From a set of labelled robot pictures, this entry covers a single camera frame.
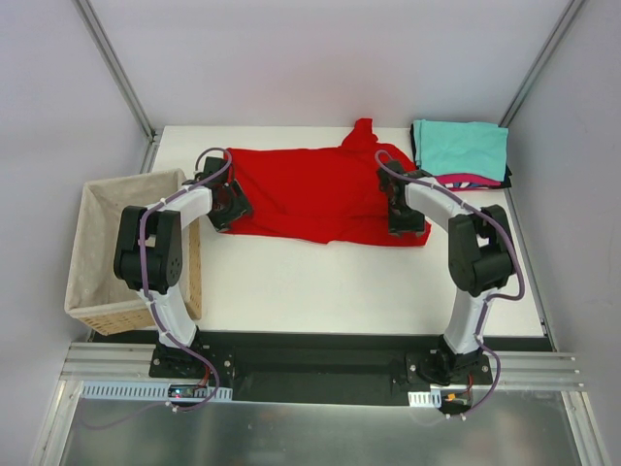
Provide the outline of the wicker basket with cloth liner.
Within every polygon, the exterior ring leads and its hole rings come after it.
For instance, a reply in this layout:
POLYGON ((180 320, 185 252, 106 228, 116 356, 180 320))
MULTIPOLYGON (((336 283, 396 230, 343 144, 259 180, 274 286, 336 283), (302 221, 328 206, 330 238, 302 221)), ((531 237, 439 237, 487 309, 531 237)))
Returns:
MULTIPOLYGON (((152 326, 142 291, 139 223, 177 192, 180 169, 88 182, 82 189, 65 294, 65 312, 108 336, 152 326)), ((200 224, 173 231, 171 216, 152 214, 145 237, 150 292, 178 289, 190 318, 202 315, 200 224)))

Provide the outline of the red t shirt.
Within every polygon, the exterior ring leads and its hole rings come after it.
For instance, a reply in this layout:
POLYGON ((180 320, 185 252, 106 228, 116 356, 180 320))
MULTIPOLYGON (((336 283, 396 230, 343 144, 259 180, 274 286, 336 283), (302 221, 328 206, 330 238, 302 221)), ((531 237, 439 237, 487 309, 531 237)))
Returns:
POLYGON ((395 159, 407 170, 414 163, 396 146, 379 141, 369 118, 360 118, 343 141, 321 149, 250 150, 232 148, 235 178, 251 216, 235 221, 233 235, 334 241, 389 248, 426 245, 431 226, 400 236, 388 230, 388 205, 378 186, 375 159, 395 159))

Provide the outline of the pink t shirt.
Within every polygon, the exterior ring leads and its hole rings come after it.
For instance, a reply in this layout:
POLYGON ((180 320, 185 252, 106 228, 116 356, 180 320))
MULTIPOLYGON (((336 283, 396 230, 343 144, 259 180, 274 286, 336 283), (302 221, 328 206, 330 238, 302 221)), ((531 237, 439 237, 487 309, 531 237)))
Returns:
POLYGON ((474 174, 440 175, 436 176, 436 180, 451 191, 494 189, 502 184, 474 174))

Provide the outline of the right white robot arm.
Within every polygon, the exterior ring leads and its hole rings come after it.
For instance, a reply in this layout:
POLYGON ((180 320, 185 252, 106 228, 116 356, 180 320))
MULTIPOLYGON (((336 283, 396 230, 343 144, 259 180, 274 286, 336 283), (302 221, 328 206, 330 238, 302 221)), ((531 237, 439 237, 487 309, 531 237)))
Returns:
POLYGON ((396 160, 380 163, 377 177, 391 234, 421 233, 428 219, 447 234, 448 272, 457 292, 438 348, 420 360, 417 374, 428 383, 458 383, 482 360, 491 302, 503 297, 511 276, 523 293, 507 213, 499 205, 474 207, 426 172, 407 173, 396 160))

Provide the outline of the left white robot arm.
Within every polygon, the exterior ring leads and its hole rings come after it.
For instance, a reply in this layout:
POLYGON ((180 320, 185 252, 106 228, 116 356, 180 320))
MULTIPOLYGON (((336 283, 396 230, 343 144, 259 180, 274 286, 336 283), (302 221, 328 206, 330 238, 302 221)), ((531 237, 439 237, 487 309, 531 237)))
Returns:
POLYGON ((252 214, 235 179, 230 150, 210 148, 195 162, 194 177, 173 194, 146 206, 123 209, 114 254, 114 275, 140 295, 155 322, 159 343, 175 349, 171 364, 183 377, 198 376, 205 355, 192 346, 197 326, 181 291, 183 232, 205 216, 217 232, 252 214))

